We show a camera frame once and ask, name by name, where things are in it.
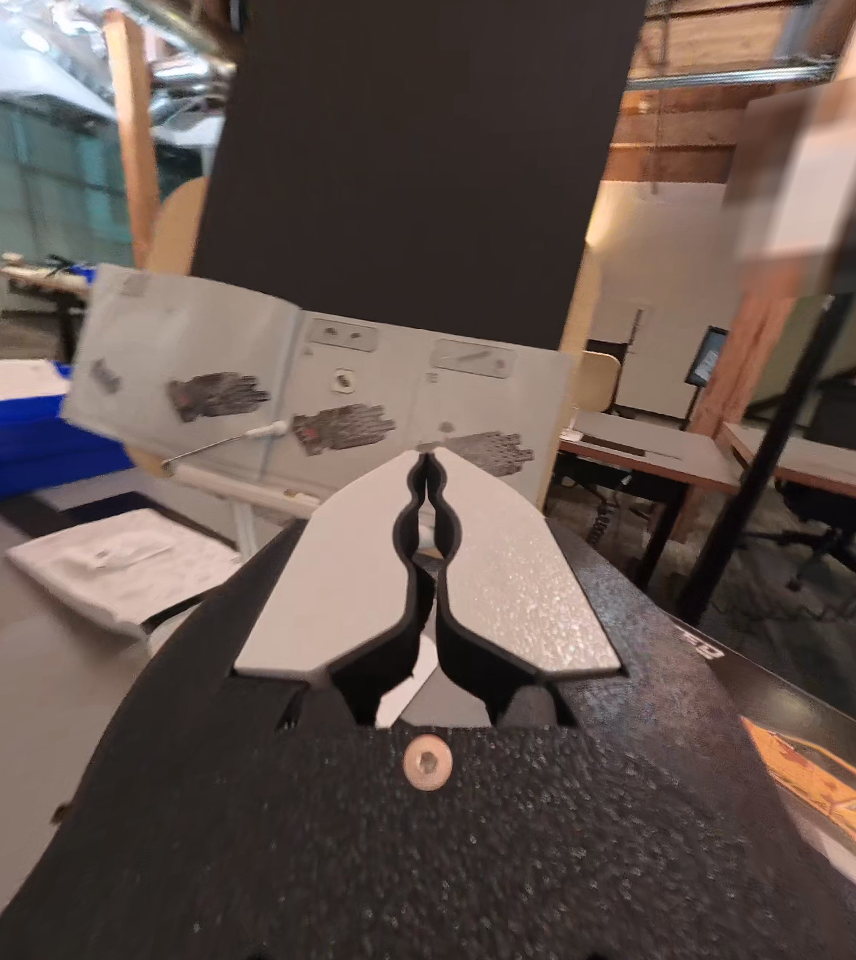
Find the blue plastic bin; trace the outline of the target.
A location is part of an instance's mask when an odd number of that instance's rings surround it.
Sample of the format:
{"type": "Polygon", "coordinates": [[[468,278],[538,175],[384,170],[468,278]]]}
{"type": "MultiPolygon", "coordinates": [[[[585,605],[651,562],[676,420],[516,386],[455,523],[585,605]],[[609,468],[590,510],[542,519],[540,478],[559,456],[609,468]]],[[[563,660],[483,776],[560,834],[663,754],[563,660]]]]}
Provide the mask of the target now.
{"type": "MultiPolygon", "coordinates": [[[[72,367],[50,362],[71,386],[72,367]]],[[[0,500],[133,466],[119,442],[62,418],[66,395],[0,402],[0,500]]]]}

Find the grey desk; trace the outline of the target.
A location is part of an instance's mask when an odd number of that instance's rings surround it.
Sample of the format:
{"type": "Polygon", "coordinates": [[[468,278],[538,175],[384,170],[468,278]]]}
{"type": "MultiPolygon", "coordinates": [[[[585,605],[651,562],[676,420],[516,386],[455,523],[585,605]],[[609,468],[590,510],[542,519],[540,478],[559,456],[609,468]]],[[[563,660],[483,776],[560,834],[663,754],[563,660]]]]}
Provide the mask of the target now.
{"type": "Polygon", "coordinates": [[[0,514],[0,912],[36,865],[147,645],[90,625],[7,558],[0,514]]]}

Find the black office chair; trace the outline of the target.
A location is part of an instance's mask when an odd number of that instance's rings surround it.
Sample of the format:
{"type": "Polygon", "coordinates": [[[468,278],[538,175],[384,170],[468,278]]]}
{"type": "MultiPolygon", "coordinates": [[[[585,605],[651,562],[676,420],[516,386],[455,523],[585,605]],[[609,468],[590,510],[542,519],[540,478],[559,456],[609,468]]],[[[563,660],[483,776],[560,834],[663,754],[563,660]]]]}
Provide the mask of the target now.
{"type": "MultiPolygon", "coordinates": [[[[801,440],[833,451],[856,454],[856,384],[835,383],[821,393],[801,440]]],[[[774,477],[774,488],[783,505],[799,522],[818,523],[823,531],[814,534],[783,529],[777,532],[750,531],[742,535],[740,548],[750,541],[770,542],[779,547],[803,546],[809,550],[785,586],[798,592],[803,581],[819,562],[831,559],[856,577],[856,474],[850,480],[831,474],[830,486],[812,486],[799,479],[774,477]]]]}

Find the brown-edged office desk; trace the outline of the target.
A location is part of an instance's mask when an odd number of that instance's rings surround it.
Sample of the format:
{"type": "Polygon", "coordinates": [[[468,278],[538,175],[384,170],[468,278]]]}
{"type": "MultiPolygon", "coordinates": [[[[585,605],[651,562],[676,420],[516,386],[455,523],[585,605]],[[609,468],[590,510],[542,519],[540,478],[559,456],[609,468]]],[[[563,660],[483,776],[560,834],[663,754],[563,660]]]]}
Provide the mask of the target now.
{"type": "Polygon", "coordinates": [[[9,293],[53,305],[62,361],[72,364],[86,316],[90,270],[64,258],[51,258],[48,265],[31,265],[21,254],[5,253],[0,260],[0,279],[9,293]]]}
{"type": "Polygon", "coordinates": [[[768,482],[799,484],[856,500],[856,451],[793,437],[780,454],[768,482]]]}
{"type": "Polygon", "coordinates": [[[552,480],[568,479],[660,505],[660,519],[632,573],[646,592],[693,491],[728,497],[740,488],[734,465],[708,436],[614,414],[579,412],[561,435],[552,480]]]}

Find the opened printed paper bag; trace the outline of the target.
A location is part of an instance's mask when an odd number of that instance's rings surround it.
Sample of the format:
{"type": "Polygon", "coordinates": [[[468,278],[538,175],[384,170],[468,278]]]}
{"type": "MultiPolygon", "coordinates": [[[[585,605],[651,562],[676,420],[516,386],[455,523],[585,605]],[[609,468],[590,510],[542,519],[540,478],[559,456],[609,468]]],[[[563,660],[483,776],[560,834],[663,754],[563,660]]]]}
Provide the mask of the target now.
{"type": "Polygon", "coordinates": [[[242,567],[234,548],[151,509],[32,539],[6,558],[76,614],[143,642],[242,567]]]}

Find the light wooden chair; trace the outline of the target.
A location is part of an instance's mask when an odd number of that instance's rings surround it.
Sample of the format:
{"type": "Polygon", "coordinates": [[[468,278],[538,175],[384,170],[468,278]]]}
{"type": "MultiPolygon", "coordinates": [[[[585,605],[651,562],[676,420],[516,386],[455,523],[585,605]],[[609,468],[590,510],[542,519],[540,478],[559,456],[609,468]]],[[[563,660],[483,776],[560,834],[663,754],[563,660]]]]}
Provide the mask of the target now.
{"type": "Polygon", "coordinates": [[[583,351],[575,381],[574,401],[580,412],[605,413],[614,403],[622,365],[613,355],[583,351]]]}

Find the wooden pillar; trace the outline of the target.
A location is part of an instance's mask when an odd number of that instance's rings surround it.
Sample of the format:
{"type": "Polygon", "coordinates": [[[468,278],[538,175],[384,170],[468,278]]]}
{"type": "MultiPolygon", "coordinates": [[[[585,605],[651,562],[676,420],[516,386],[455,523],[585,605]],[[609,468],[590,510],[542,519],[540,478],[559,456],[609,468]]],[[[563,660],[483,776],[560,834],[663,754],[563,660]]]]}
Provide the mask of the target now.
{"type": "Polygon", "coordinates": [[[717,440],[725,423],[742,421],[796,304],[794,297],[742,297],[719,359],[685,428],[688,433],[717,440]]]}

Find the wooden post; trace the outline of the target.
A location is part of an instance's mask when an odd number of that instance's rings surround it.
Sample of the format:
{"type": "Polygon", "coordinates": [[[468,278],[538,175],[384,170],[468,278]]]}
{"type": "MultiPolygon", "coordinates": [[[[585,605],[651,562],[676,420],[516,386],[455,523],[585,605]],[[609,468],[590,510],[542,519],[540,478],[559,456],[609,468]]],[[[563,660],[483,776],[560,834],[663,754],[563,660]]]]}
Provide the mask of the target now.
{"type": "Polygon", "coordinates": [[[122,11],[111,8],[102,30],[117,114],[132,256],[135,266],[148,266],[161,209],[158,164],[151,133],[151,71],[145,55],[144,31],[122,11]]]}

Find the display screen on stand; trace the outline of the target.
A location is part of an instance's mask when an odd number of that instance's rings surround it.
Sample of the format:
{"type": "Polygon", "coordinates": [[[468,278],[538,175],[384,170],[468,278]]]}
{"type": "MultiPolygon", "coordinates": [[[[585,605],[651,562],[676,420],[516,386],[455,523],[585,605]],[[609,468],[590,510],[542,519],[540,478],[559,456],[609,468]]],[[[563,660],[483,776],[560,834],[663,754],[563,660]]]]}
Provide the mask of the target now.
{"type": "Polygon", "coordinates": [[[688,386],[694,388],[694,393],[686,411],[682,430],[687,430],[691,424],[701,394],[707,388],[722,354],[728,333],[729,331],[722,327],[710,326],[702,336],[684,380],[688,386]]]}

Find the toy instruction booklet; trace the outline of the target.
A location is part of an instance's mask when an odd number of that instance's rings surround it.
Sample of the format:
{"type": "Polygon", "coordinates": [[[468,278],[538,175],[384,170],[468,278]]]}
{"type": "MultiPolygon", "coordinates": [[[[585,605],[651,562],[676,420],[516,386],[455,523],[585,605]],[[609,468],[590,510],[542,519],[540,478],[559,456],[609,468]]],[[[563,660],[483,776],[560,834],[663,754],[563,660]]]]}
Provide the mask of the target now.
{"type": "Polygon", "coordinates": [[[573,366],[556,350],[103,265],[61,413],[174,470],[318,502],[436,447],[536,502],[573,366]]]}

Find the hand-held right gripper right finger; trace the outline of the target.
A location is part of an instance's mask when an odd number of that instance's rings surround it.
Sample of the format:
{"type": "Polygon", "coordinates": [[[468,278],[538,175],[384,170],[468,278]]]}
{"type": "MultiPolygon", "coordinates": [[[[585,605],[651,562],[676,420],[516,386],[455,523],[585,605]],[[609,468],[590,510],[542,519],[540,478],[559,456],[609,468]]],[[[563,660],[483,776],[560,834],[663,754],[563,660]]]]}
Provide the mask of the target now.
{"type": "Polygon", "coordinates": [[[430,454],[439,611],[470,640],[550,681],[612,676],[622,661],[540,510],[446,447],[430,454]]]}

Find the yellow car toy box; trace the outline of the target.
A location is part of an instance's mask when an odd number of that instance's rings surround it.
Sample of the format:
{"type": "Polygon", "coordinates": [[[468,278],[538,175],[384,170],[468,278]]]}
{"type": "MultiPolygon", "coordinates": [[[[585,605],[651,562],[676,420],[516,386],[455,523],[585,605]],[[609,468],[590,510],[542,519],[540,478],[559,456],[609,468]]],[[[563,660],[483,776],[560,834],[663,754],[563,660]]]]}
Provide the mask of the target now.
{"type": "Polygon", "coordinates": [[[808,843],[856,884],[856,721],[674,620],[720,680],[808,843]]]}

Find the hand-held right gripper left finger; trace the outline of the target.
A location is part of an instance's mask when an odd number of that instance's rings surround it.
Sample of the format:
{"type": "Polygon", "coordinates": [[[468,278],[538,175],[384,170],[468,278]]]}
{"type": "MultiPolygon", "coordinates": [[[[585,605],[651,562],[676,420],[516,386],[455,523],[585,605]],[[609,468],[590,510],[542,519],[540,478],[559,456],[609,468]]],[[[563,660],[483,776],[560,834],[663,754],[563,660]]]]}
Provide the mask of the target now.
{"type": "Polygon", "coordinates": [[[314,511],[235,659],[239,675],[402,682],[413,674],[424,468],[424,454],[403,452],[314,511]]]}

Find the black metal pole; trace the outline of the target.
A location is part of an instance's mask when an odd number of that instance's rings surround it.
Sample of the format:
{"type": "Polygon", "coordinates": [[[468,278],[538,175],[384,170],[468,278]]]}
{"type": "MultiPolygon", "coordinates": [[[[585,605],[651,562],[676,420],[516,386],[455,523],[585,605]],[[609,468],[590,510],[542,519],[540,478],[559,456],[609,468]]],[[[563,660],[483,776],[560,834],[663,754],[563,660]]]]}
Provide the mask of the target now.
{"type": "Polygon", "coordinates": [[[711,596],[734,555],[735,547],[773,477],[796,418],[817,383],[855,303],[854,292],[826,299],[818,322],[787,383],[782,402],[772,415],[758,450],[743,474],[738,492],[720,512],[688,580],[677,595],[675,615],[689,626],[697,627],[707,611],[711,596]]]}

